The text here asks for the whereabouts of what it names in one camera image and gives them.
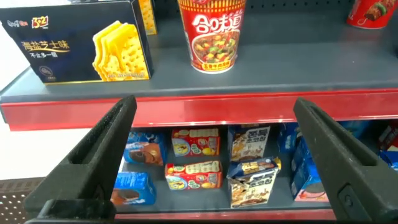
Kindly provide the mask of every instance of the upper shelf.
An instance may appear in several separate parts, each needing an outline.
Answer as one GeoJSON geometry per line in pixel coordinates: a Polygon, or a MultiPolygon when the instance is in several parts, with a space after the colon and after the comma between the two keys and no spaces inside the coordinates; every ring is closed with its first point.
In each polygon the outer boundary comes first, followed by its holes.
{"type": "Polygon", "coordinates": [[[116,98],[130,94],[139,102],[135,126],[294,121],[298,96],[335,119],[398,116],[389,103],[398,96],[397,18],[385,29],[364,30],[345,24],[342,10],[250,10],[228,72],[194,70],[181,19],[168,17],[149,37],[151,80],[45,86],[28,70],[1,96],[6,120],[14,130],[90,128],[116,98]]]}

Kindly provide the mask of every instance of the instant noodle cup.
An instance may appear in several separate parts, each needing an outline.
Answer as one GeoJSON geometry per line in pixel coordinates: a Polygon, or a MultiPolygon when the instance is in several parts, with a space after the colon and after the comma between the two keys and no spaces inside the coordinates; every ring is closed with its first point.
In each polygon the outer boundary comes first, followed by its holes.
{"type": "Polygon", "coordinates": [[[203,73],[235,64],[246,0],[178,0],[191,65],[203,73]]]}
{"type": "Polygon", "coordinates": [[[387,25],[398,0],[355,0],[347,23],[364,29],[380,29],[387,25]]]}

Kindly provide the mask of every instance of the gray shelf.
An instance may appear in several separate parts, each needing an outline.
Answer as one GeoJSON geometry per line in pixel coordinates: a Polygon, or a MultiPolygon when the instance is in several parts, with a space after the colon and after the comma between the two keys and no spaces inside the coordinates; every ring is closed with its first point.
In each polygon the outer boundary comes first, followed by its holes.
{"type": "Polygon", "coordinates": [[[396,17],[385,29],[363,30],[345,24],[346,9],[250,10],[248,6],[236,65],[226,73],[205,75],[194,70],[181,19],[166,17],[158,21],[159,35],[150,36],[155,68],[151,80],[45,86],[29,70],[4,91],[1,101],[398,87],[396,17]]]}
{"type": "MultiPolygon", "coordinates": [[[[273,126],[266,147],[267,156],[278,156],[276,143],[278,128],[273,126]]],[[[294,209],[321,209],[330,208],[325,202],[294,202],[290,193],[290,158],[286,154],[279,154],[282,160],[282,170],[278,173],[272,189],[269,202],[263,205],[255,205],[242,208],[230,208],[230,196],[226,171],[228,170],[228,151],[226,144],[226,131],[221,130],[221,155],[207,157],[175,157],[169,144],[168,163],[189,164],[194,162],[220,160],[223,165],[223,185],[220,189],[208,190],[170,190],[167,185],[163,166],[140,166],[137,164],[125,164],[124,170],[148,172],[154,182],[157,199],[154,205],[124,205],[118,206],[118,213],[166,213],[166,212],[222,212],[236,210],[294,210],[294,209]]]]}

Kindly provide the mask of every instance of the cookie image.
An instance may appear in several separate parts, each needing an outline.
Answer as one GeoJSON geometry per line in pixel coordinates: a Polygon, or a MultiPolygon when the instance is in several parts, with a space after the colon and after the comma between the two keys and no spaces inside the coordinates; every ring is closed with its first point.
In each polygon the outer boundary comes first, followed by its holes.
{"type": "Polygon", "coordinates": [[[115,205],[124,205],[131,200],[139,199],[139,193],[135,190],[119,190],[114,189],[111,196],[111,201],[115,205]]]}
{"type": "Polygon", "coordinates": [[[137,144],[143,147],[140,149],[133,149],[129,152],[129,157],[132,160],[146,164],[163,165],[158,144],[148,142],[137,142],[137,144]]]}

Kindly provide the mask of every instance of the metal shelf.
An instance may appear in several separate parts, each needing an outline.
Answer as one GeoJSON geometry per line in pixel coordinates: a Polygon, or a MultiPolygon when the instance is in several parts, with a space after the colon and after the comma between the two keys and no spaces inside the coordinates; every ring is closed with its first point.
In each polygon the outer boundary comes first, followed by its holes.
{"type": "Polygon", "coordinates": [[[226,173],[229,166],[228,149],[226,142],[226,130],[221,129],[221,150],[220,156],[203,157],[175,157],[171,147],[168,147],[168,163],[189,164],[194,162],[203,162],[209,160],[220,160],[223,165],[223,185],[220,189],[208,190],[170,190],[167,185],[164,166],[148,166],[137,164],[125,164],[123,171],[141,171],[148,172],[154,182],[157,199],[154,205],[123,205],[118,206],[118,213],[128,213],[130,217],[137,214],[139,218],[143,213],[207,213],[207,212],[242,212],[242,211],[275,211],[283,210],[330,210],[330,204],[327,202],[294,202],[290,192],[290,181],[292,173],[290,169],[290,157],[287,154],[279,154],[276,143],[278,127],[271,128],[271,133],[266,146],[266,156],[279,156],[282,161],[282,170],[278,173],[272,189],[269,202],[263,205],[248,206],[241,208],[230,208],[230,196],[228,190],[228,181],[226,173]]]}
{"type": "Polygon", "coordinates": [[[298,96],[335,119],[398,117],[398,106],[382,108],[398,96],[397,18],[385,29],[362,30],[345,24],[345,8],[249,13],[260,7],[249,6],[237,63],[226,73],[195,71],[181,19],[166,17],[158,21],[159,35],[150,36],[151,80],[45,86],[30,70],[1,96],[6,121],[12,130],[90,128],[117,98],[130,94],[138,97],[134,125],[142,127],[293,121],[298,96]],[[247,114],[247,107],[260,112],[247,114]]]}

